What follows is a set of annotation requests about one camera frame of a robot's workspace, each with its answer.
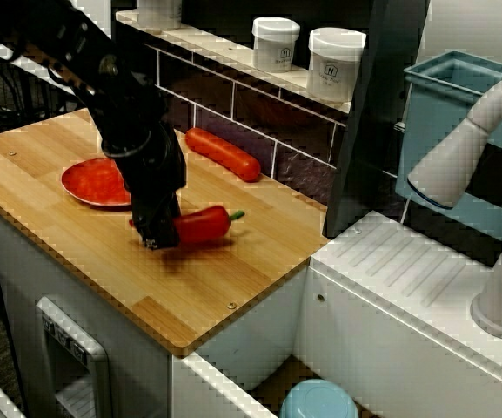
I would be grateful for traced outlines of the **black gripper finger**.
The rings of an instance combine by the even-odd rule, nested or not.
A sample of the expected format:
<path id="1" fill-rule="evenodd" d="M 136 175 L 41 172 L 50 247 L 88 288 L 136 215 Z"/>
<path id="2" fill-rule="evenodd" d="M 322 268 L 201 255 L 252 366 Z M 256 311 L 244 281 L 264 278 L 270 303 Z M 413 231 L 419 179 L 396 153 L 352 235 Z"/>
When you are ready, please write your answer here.
<path id="1" fill-rule="evenodd" d="M 151 250 L 177 247 L 181 239 L 174 219 L 180 214 L 178 203 L 164 203 L 156 207 L 134 203 L 132 222 L 143 246 Z"/>

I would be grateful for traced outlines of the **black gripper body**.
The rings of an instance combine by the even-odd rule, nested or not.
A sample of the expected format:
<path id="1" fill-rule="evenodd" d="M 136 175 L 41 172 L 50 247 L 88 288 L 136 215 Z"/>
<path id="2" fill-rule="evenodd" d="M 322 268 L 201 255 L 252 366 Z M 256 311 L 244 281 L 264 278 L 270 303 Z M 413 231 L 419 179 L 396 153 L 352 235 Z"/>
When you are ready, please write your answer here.
<path id="1" fill-rule="evenodd" d="M 102 148 L 123 176 L 135 222 L 168 222 L 180 215 L 177 190 L 186 185 L 186 165 L 169 124 L 153 123 L 134 133 L 107 132 Z"/>

